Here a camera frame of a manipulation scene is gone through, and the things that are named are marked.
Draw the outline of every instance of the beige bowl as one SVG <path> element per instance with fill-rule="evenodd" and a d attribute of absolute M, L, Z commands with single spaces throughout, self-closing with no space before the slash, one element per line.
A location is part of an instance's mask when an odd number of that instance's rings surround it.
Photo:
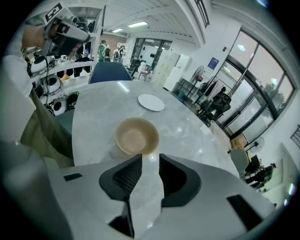
<path fill-rule="evenodd" d="M 158 131 L 152 123 L 142 118 L 125 119 L 116 129 L 116 143 L 129 155 L 150 154 L 158 142 Z"/>

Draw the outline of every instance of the white plate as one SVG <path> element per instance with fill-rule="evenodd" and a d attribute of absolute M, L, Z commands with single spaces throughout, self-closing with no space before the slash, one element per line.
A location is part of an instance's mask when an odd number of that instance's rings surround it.
<path fill-rule="evenodd" d="M 143 107 L 152 111 L 159 112 L 165 108 L 163 101 L 151 94 L 140 95 L 138 101 Z"/>

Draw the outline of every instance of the white marble table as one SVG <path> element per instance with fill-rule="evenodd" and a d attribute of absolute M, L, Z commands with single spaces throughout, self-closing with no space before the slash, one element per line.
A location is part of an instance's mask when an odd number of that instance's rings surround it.
<path fill-rule="evenodd" d="M 148 93 L 160 98 L 165 109 L 153 112 L 138 103 Z M 219 167 L 239 176 L 232 160 L 212 132 L 186 106 L 166 90 L 147 82 L 101 82 L 81 91 L 76 103 L 72 127 L 75 165 L 129 158 L 115 143 L 115 129 L 124 119 L 141 117 L 159 132 L 157 150 L 143 156 L 142 176 L 130 195 L 135 237 L 150 228 L 161 212 L 164 198 L 159 177 L 159 153 L 187 158 Z"/>

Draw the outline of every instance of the white shelf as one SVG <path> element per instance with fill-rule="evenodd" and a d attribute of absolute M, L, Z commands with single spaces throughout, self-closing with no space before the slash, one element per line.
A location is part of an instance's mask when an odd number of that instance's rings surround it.
<path fill-rule="evenodd" d="M 80 87 L 88 85 L 89 84 L 89 78 L 90 78 L 90 75 L 88 74 L 88 75 L 85 75 L 85 76 L 70 78 L 68 80 L 63 81 L 62 82 L 62 84 L 63 84 L 62 90 L 59 91 L 58 93 L 52 95 L 52 96 L 49 96 L 48 97 L 48 103 L 50 103 L 51 101 L 53 101 L 57 98 L 61 98 L 64 95 L 67 95 L 71 92 L 74 92 L 74 91 L 76 91 L 76 89 L 78 89 Z M 47 96 L 42 96 L 40 98 L 40 101 L 42 102 L 42 104 L 46 103 L 46 99 L 47 99 Z"/>
<path fill-rule="evenodd" d="M 86 67 L 86 66 L 95 66 L 97 64 L 97 61 L 86 61 L 86 62 L 75 62 L 75 60 L 66 61 L 66 62 L 58 62 L 57 65 L 49 70 L 49 75 L 64 71 L 71 68 L 80 68 L 80 67 Z M 45 72 L 40 74 L 40 77 L 46 77 L 47 75 L 47 69 Z"/>

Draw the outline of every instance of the olive green pants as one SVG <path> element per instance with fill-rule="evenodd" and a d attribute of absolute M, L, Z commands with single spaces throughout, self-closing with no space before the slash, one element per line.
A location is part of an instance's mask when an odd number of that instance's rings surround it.
<path fill-rule="evenodd" d="M 74 166 L 71 134 L 44 107 L 33 89 L 30 98 L 37 109 L 20 142 L 35 149 L 41 157 L 53 158 L 59 168 Z"/>

